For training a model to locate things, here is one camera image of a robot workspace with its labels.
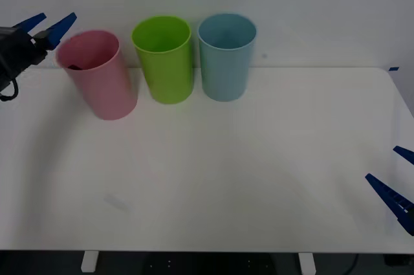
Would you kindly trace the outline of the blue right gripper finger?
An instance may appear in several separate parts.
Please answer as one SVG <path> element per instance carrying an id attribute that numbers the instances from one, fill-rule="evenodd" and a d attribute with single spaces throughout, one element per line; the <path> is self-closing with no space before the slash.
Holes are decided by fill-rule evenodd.
<path id="1" fill-rule="evenodd" d="M 406 148 L 402 148 L 400 146 L 395 146 L 393 148 L 393 151 L 397 154 L 399 154 L 401 157 L 406 159 L 408 162 L 410 162 L 412 165 L 414 165 L 414 152 L 411 150 L 408 150 Z"/>
<path id="2" fill-rule="evenodd" d="M 381 200 L 383 200 L 387 207 L 393 212 L 404 230 L 412 236 L 413 203 L 370 173 L 368 173 L 365 178 Z"/>

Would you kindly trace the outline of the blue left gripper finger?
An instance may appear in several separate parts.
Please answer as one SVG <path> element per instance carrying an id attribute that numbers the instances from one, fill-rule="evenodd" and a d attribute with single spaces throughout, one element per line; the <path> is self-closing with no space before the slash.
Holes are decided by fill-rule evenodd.
<path id="1" fill-rule="evenodd" d="M 40 13 L 14 25 L 12 28 L 14 29 L 14 32 L 28 34 L 46 18 L 44 13 Z"/>
<path id="2" fill-rule="evenodd" d="M 60 44 L 61 38 L 68 32 L 76 19 L 76 14 L 72 12 L 51 27 L 38 32 L 33 36 L 35 46 L 44 50 L 54 50 Z"/>

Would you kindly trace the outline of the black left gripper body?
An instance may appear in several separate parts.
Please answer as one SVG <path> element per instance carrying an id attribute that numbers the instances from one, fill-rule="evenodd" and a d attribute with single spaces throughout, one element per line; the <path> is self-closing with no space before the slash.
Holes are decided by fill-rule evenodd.
<path id="1" fill-rule="evenodd" d="M 46 55 L 47 51 L 33 43 L 24 30 L 1 30 L 1 76 L 16 78 Z"/>

